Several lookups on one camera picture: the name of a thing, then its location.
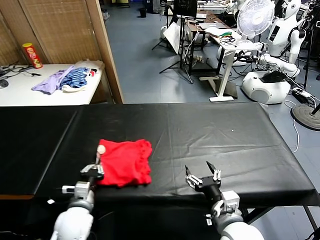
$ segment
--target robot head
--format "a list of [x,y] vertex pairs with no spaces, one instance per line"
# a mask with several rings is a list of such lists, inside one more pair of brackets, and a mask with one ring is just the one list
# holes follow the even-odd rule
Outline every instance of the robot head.
[[301,5],[301,0],[283,0],[282,11],[284,19],[296,16]]

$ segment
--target fan grille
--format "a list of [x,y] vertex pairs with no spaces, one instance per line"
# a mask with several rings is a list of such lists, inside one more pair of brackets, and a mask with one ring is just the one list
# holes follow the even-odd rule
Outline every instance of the fan grille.
[[243,35],[254,37],[272,24],[274,16],[275,5],[270,0],[247,0],[239,11],[237,26]]

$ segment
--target trash bin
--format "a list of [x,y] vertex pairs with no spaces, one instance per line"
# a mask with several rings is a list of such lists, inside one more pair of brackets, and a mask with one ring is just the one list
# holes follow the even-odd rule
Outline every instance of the trash bin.
[[139,11],[140,11],[140,18],[147,17],[147,9],[145,7],[139,8]]

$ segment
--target green object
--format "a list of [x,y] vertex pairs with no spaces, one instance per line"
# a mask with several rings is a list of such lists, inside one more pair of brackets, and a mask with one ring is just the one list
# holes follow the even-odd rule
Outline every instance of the green object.
[[230,37],[231,35],[232,35],[232,32],[229,31],[219,35],[219,37]]

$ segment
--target table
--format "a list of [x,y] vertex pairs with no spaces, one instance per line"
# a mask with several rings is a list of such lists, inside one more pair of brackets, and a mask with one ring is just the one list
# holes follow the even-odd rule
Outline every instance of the table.
[[[217,18],[214,14],[209,14],[207,12],[207,19],[205,22],[207,23],[213,23],[214,21],[218,21],[219,23],[223,23],[219,18]],[[195,36],[195,34],[197,33],[197,28],[201,29],[199,26],[192,26],[190,25],[190,30],[192,32],[192,36]],[[242,37],[241,35],[239,35],[237,32],[235,32],[233,29],[229,28],[228,29],[229,32],[232,32],[232,37],[234,37],[236,40],[240,40]],[[203,30],[202,32],[203,38],[204,35],[206,33],[205,30]],[[214,37],[212,34],[210,34],[210,36],[214,39],[214,41],[219,44],[222,47],[221,53],[220,53],[220,58],[218,61],[218,66],[217,68],[214,68],[212,70],[216,71],[216,76],[215,77],[201,77],[199,78],[201,81],[205,80],[205,81],[209,81],[210,85],[212,86],[216,96],[210,97],[209,100],[210,102],[225,102],[225,101],[233,101],[234,98],[232,96],[224,96],[225,93],[225,89],[226,89],[226,85],[228,82],[228,78],[229,78],[229,73],[234,61],[234,56],[236,51],[240,51],[240,50],[257,50],[256,46],[252,43],[252,44],[248,44],[246,46],[244,45],[237,45],[237,44],[224,44],[223,42],[221,42],[221,39],[218,37]],[[191,55],[190,55],[190,59],[193,60],[193,51],[194,51],[194,44],[191,45]],[[228,52],[226,61],[227,64],[225,66],[225,70],[221,79],[221,84],[219,86],[219,90],[218,92],[216,92],[216,84],[214,83],[214,80],[219,79],[218,74],[219,71],[221,69],[221,64],[222,64],[222,60],[224,57],[224,54],[226,53],[226,51]],[[192,72],[192,61],[191,62],[191,66],[189,65],[189,71]]]
[[[204,20],[205,23],[214,23],[215,21],[224,24],[225,26],[227,26],[224,22],[222,22],[216,15],[214,15],[211,11],[209,10],[198,10],[198,13],[201,14],[206,14],[206,19]],[[206,31],[203,30],[201,27],[199,27],[198,25],[193,25],[193,24],[188,24],[188,28],[191,32],[192,38],[194,39],[197,32],[199,32],[199,34],[202,34],[202,42],[201,42],[201,50],[204,49],[204,45],[205,45],[205,38],[206,38]],[[195,51],[195,41],[193,41],[191,43],[191,48],[190,48],[190,55],[189,55],[189,64],[188,64],[188,73],[192,74],[192,73],[208,73],[208,72],[215,72],[216,75],[219,74],[220,69],[221,69],[221,65],[222,65],[222,59],[224,56],[224,53],[222,52],[220,54],[220,58],[218,61],[218,65],[216,68],[213,68],[209,65],[210,68],[196,68],[193,69],[192,65],[193,65],[193,61],[194,61],[194,51]]]
[[202,177],[210,174],[206,166],[210,161],[222,170],[221,190],[236,191],[242,208],[320,205],[315,187],[255,102],[3,107],[0,111],[8,119],[1,134],[0,176],[7,183],[1,195],[34,195],[44,201],[48,196],[69,198],[61,194],[61,186],[76,183],[79,171],[93,160],[99,139],[147,139],[153,147],[152,184],[101,187],[97,201],[203,205],[204,196],[185,183],[184,166]]
[[41,74],[41,76],[30,76],[28,73],[20,73],[7,79],[9,85],[0,88],[0,106],[62,106],[62,105],[83,105],[89,104],[94,93],[102,79],[102,83],[106,83],[106,74],[104,73],[105,65],[101,61],[81,61],[75,64],[75,67],[86,67],[97,69],[95,76],[87,77],[87,85],[85,90],[78,92],[63,92],[56,90],[53,94],[48,95],[40,91],[33,91],[31,88],[50,75],[59,70],[64,70],[72,64],[45,64],[39,69],[29,69],[29,73]]

